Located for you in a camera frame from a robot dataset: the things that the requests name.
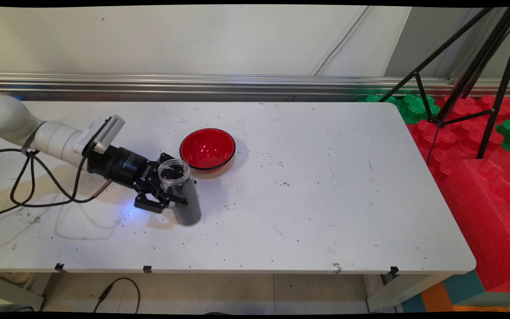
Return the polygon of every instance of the tripod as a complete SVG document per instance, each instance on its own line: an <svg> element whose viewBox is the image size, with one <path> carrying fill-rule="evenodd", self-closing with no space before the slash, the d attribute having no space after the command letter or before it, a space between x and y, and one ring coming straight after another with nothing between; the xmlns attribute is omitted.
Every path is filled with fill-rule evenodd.
<svg viewBox="0 0 510 319"><path fill-rule="evenodd" d="M442 44L437 50L435 50L425 61L422 61L417 67L415 67L405 78L400 81L391 91L385 94L379 102L386 101L391 95L398 91L403 85L405 85L409 80L413 77L416 79L419 91L421 93L422 101L425 105L426 115L428 117L428 121L437 125L438 129L445 127L448 124L456 123L459 121L465 121L469 119L473 119L475 117L481 117L483 115L490 114L489 120L487 121L487 126L485 127L485 131L483 133L483 137L481 143L479 145L479 150L476 158L481 159L485 154L485 150L487 148L487 143L489 142L489 138L493 131L493 126L497 119L497 115L499 112L499 108L501 107L501 103L503 97L505 96L506 87L510 80L510 55L507 60L505 71L501 78L501 83L499 84L499 88L497 91L497 95L495 98L495 102L493 103L493 107L486 111L481 111L478 113L466 115L465 117L459 117L457 119L453 119L450 121L446 121L446 117L450 114L452 108L454 107L457 99L460 96L466 98L470 91L473 89L477 79L481 75L483 69L493 57L498 47L505 40L506 36L510 32L510 7L506 9L500 20L497 22L496 26L491 31L491 34L488 36L485 43L480 48L477 55L474 57L473 61L465 70L464 74L461 75L460 79L456 82L448 100L442 107L441 111L438 113L436 117L433 117L429 103L426 99L425 89L422 85L421 77L418 74L426 65L428 65L435 57L441 54L449 45L451 45L454 41L456 41L460 36L462 36L467 30L469 30L476 22L478 22L481 18L483 18L490 10L493 8L483 8L478 14L476 14L469 22L467 22L464 26L462 26L454 35L451 36L444 44Z"/></svg>

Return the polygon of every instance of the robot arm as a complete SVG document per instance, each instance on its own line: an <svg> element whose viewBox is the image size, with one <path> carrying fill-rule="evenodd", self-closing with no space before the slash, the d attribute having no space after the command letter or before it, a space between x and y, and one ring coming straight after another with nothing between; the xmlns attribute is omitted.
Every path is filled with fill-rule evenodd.
<svg viewBox="0 0 510 319"><path fill-rule="evenodd" d="M124 124L121 117L113 115L107 121L95 119L82 132L57 121L42 121L32 115L18 99L0 95L2 139L46 153L75 167L86 156L83 169L136 190L138 194L134 205L138 208L161 213L170 202L181 202L181 198L162 190L156 174L160 164L172 159L171 156L162 153L158 161L149 161L139 154L111 145ZM152 194L158 202L148 200L145 194Z"/></svg>

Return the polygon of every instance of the floor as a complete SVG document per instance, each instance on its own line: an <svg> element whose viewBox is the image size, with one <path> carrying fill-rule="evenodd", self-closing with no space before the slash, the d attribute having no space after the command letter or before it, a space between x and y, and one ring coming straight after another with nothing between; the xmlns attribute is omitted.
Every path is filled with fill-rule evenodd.
<svg viewBox="0 0 510 319"><path fill-rule="evenodd" d="M139 313L320 315L368 313L360 275L53 274L43 311L91 312L119 277L139 285ZM136 289L118 281L97 312L133 313Z"/></svg>

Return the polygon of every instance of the white table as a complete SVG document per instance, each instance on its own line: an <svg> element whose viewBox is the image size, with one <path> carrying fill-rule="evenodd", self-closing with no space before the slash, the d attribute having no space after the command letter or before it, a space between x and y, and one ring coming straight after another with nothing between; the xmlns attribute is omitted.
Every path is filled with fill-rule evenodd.
<svg viewBox="0 0 510 319"><path fill-rule="evenodd" d="M453 274L470 252L405 123L389 103L25 103L37 117L83 129L95 117L126 121L113 145L150 160L178 157L205 127L230 133L233 165L196 176L202 220L179 226L169 210L133 207L117 184L87 204L23 208L0 216L0 271L246 272L399 276L369 299L383 311ZM16 146L0 139L0 148ZM71 190L76 169L41 154ZM0 154L0 210L24 162ZM65 200L37 168L34 202ZM79 194L101 176L83 173ZM24 177L17 197L30 191Z"/></svg>

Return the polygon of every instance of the bowl rim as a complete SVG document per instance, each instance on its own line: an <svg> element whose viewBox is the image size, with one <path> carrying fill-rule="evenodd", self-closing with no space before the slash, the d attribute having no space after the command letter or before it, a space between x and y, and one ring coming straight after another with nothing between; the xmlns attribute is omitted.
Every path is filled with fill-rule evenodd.
<svg viewBox="0 0 510 319"><path fill-rule="evenodd" d="M184 157L182 156L182 143L184 143L184 141L186 141L186 139L187 139L190 135L192 135L192 134L194 134L194 133L196 133L196 132L199 132L199 131L204 131L204 130L206 130L206 129L215 129L215 130L217 130L217 131L221 131L221 132L224 132L225 134L227 134L227 136L229 136L229 138L230 138L230 139L231 139L231 141L233 142L233 151L231 152L231 155L230 155L230 156L229 156L229 157L228 157L225 161L223 161L221 164L219 164L218 166L213 166L213 167L196 167L196 166L194 166L194 165L192 165L192 164L188 163L188 162L184 159ZM185 161L185 162L188 164L188 166L192 167L193 169L197 169L197 170L206 170L206 171L207 171L207 170L217 169L218 167L221 167L221 166L224 166L225 164L227 164L227 162L229 162L229 160L231 160L231 158L233 157L233 154L235 154L235 139L233 139L233 136L231 136L231 134L229 134L228 132L226 132L226 131L224 131L224 130L222 130L222 129L215 128L215 127L206 127L206 128L197 129L196 131L194 131L194 132L192 132L192 133L190 133L190 134L186 135L186 137L182 140L182 142L180 142L180 147L178 148L178 154L180 155L180 159L181 159L182 161Z"/></svg>

